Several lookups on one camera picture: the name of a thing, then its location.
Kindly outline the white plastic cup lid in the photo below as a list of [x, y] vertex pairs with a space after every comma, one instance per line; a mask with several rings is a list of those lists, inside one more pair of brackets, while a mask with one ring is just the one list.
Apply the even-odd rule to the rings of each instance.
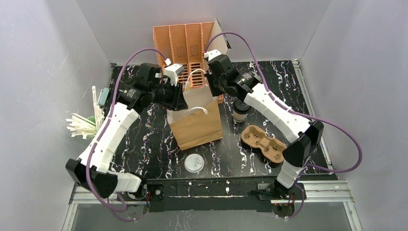
[[190, 154], [186, 157], [184, 166], [190, 173], [199, 173], [204, 168], [204, 158], [199, 154]]

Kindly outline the black cup lid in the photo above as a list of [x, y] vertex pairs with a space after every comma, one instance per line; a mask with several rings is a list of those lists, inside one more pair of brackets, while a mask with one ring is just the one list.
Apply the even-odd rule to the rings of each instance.
[[236, 99], [233, 103], [233, 111], [237, 114], [248, 114], [251, 110], [251, 106], [247, 105], [245, 102], [240, 99]]

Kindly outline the brown paper takeout bag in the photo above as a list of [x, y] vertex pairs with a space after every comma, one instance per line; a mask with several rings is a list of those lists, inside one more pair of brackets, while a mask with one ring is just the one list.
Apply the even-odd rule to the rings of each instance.
[[192, 86], [192, 75], [204, 73], [198, 69], [189, 74], [184, 99], [188, 108], [181, 111], [166, 111], [167, 122], [181, 150], [187, 150], [223, 138], [217, 98], [213, 97], [208, 85]]

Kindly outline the white paper coffee cup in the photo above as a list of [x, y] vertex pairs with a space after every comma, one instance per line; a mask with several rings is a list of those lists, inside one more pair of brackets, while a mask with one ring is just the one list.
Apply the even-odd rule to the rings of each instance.
[[246, 118], [247, 118], [247, 115], [248, 115], [248, 112], [241, 113], [241, 112], [239, 112], [239, 111], [233, 110], [233, 120], [234, 120], [236, 123], [242, 123], [242, 122], [244, 122], [244, 121], [246, 120]]

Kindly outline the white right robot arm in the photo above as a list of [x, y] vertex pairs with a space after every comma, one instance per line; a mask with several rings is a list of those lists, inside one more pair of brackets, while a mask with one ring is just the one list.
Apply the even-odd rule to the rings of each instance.
[[227, 55], [217, 50], [207, 51], [204, 60], [212, 96], [226, 93], [236, 97], [261, 113], [285, 136], [289, 146], [283, 151], [283, 165], [274, 185], [279, 189], [292, 188], [313, 148], [320, 143], [323, 124], [296, 115], [267, 89], [261, 76], [255, 72], [240, 73]]

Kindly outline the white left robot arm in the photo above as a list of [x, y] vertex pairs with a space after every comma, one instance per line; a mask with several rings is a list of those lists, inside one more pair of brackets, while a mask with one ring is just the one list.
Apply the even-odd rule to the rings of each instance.
[[178, 81], [182, 72], [184, 66], [181, 64], [162, 69], [155, 64], [142, 63], [136, 76], [119, 85], [115, 90], [114, 108], [102, 127], [85, 151], [76, 160], [69, 159], [65, 165], [77, 186], [90, 190], [92, 184], [101, 198], [124, 192], [143, 196], [146, 180], [136, 173], [112, 172], [110, 162], [130, 126], [152, 103], [172, 111], [188, 108], [183, 85]]

